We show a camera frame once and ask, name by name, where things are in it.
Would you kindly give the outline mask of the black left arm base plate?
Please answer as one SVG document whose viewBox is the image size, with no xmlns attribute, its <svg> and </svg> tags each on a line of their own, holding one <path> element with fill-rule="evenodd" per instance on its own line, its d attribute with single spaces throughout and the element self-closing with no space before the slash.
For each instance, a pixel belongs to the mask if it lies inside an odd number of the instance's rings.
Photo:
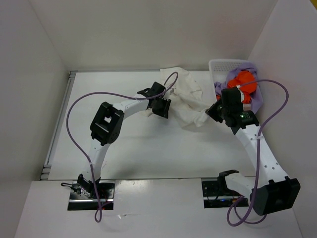
<svg viewBox="0 0 317 238">
<path fill-rule="evenodd" d="M 71 189 L 68 202 L 68 211 L 88 211 L 97 210 L 98 202 L 97 197 L 94 195 L 92 198 L 85 196 L 79 192 L 76 181 L 72 182 L 73 188 Z M 99 197 L 103 210 L 112 210 L 114 204 L 114 181 L 101 181 L 99 184 Z"/>
</svg>

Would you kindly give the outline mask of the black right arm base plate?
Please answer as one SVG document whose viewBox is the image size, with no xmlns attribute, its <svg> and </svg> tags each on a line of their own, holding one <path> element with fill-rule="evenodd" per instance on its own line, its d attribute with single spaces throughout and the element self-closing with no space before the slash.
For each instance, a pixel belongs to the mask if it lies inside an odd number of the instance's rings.
<svg viewBox="0 0 317 238">
<path fill-rule="evenodd" d="M 240 197 L 235 191 L 220 189 L 215 179 L 203 179 L 201 184 L 205 209 L 229 208 Z"/>
</svg>

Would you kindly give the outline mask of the white t shirt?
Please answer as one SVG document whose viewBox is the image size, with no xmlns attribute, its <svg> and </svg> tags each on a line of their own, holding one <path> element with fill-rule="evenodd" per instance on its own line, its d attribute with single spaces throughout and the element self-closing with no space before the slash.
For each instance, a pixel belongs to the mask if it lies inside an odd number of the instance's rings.
<svg viewBox="0 0 317 238">
<path fill-rule="evenodd" d="M 195 125 L 204 126 L 209 117 L 205 111 L 210 105 L 203 101 L 203 90 L 198 85 L 191 73 L 180 68 L 162 68 L 160 69 L 161 84 L 170 86 L 175 77 L 168 79 L 173 73 L 178 73 L 178 79 L 174 86 L 167 92 L 171 99 L 169 112 L 177 120 L 181 128 Z"/>
</svg>

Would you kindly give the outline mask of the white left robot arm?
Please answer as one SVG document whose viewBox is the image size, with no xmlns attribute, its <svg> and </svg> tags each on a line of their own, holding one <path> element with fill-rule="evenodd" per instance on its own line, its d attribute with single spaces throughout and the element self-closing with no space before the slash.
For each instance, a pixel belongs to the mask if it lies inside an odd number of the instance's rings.
<svg viewBox="0 0 317 238">
<path fill-rule="evenodd" d="M 165 90 L 163 85 L 154 82 L 150 88 L 137 92 L 132 99 L 116 104 L 103 102 L 100 105 L 90 125 L 90 161 L 77 179 L 82 194 L 87 198 L 93 198 L 99 192 L 97 184 L 101 179 L 102 164 L 110 145 L 119 137 L 125 119 L 147 109 L 155 115 L 168 118 L 171 100 L 164 98 Z"/>
</svg>

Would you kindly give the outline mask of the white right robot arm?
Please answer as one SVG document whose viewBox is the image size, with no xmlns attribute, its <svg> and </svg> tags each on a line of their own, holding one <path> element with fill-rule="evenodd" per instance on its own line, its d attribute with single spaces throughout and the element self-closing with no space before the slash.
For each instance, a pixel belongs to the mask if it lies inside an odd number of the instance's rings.
<svg viewBox="0 0 317 238">
<path fill-rule="evenodd" d="M 254 180 L 237 170 L 219 173 L 219 193 L 239 193 L 248 199 L 260 216 L 292 208 L 300 183 L 296 178 L 290 178 L 277 162 L 255 114 L 244 110 L 242 92 L 237 87 L 224 89 L 220 99 L 207 109 L 206 114 L 216 122 L 224 122 L 232 130 L 256 170 Z"/>
</svg>

